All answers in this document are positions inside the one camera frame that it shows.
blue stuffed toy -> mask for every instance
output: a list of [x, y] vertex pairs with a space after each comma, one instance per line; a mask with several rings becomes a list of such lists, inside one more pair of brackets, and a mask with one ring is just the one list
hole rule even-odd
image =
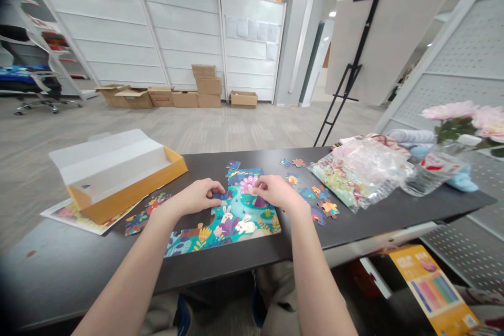
[[[409, 151], [412, 157], [416, 157], [418, 159], [423, 158], [429, 152], [427, 147], [413, 147]], [[455, 176], [450, 178], [446, 183], [450, 186], [453, 186], [455, 189], [460, 190], [461, 192], [470, 193], [478, 190], [478, 185], [476, 185], [471, 180], [471, 166], [466, 165], [462, 168]]]

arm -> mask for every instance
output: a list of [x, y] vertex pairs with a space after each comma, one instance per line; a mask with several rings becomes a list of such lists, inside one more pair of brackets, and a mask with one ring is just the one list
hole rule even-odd
[[145, 229], [73, 335], [138, 335], [173, 227], [181, 216], [220, 206], [218, 181], [198, 180], [156, 208]]
[[289, 215], [294, 280], [303, 334], [357, 335], [322, 252], [310, 205], [280, 176], [262, 176], [255, 192]]

pegboard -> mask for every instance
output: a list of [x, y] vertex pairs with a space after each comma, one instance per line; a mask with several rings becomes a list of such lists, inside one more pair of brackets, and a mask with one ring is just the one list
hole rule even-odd
[[[407, 95], [399, 92], [396, 99], [402, 102], [392, 102], [376, 132], [433, 130], [438, 122], [420, 113], [435, 105], [466, 100], [481, 106], [504, 104], [504, 0], [460, 2], [463, 16], [453, 17], [442, 29], [444, 35], [436, 37], [433, 50], [410, 76], [413, 81], [402, 88]], [[504, 159], [473, 152], [469, 160], [472, 179], [499, 202], [422, 239], [470, 285], [503, 291]]]
[[450, 102], [472, 100], [479, 105], [504, 104], [504, 82], [457, 76], [421, 76], [392, 119], [416, 129], [433, 130], [439, 123], [423, 118], [423, 109]]
[[504, 79], [504, 0], [478, 0], [427, 72]]
[[502, 292], [504, 249], [502, 242], [467, 218], [421, 237], [455, 273], [473, 287]]

hand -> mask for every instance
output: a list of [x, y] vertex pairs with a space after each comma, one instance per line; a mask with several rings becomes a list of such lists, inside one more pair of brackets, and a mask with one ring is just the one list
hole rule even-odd
[[254, 193], [287, 212], [310, 207], [303, 197], [278, 175], [261, 176], [256, 182]]
[[212, 199], [212, 194], [217, 192], [226, 193], [219, 181], [213, 181], [211, 178], [197, 180], [155, 209], [152, 214], [172, 214], [180, 218], [209, 207], [220, 206], [220, 200]]

dark gray table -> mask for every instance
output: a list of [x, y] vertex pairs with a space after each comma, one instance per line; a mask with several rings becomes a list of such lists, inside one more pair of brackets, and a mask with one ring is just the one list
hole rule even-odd
[[[301, 158], [307, 164], [328, 154], [328, 147], [185, 155], [189, 172], [166, 188], [176, 194], [194, 180], [211, 177], [227, 186], [226, 164], [238, 160], [240, 168], [257, 168], [265, 174], [300, 174], [300, 186], [320, 184], [306, 168], [284, 168], [280, 159]], [[461, 193], [442, 186], [422, 198], [396, 190], [369, 209], [353, 214], [336, 201], [341, 214], [316, 225], [324, 249], [428, 221], [450, 221], [495, 200], [483, 192]], [[290, 224], [278, 211], [282, 233], [205, 249], [164, 260], [155, 292], [182, 288], [292, 258]], [[46, 219], [0, 259], [1, 282], [8, 307], [16, 314], [15, 327], [32, 329], [81, 316], [135, 242], [124, 236], [124, 220], [105, 236], [97, 236]]]

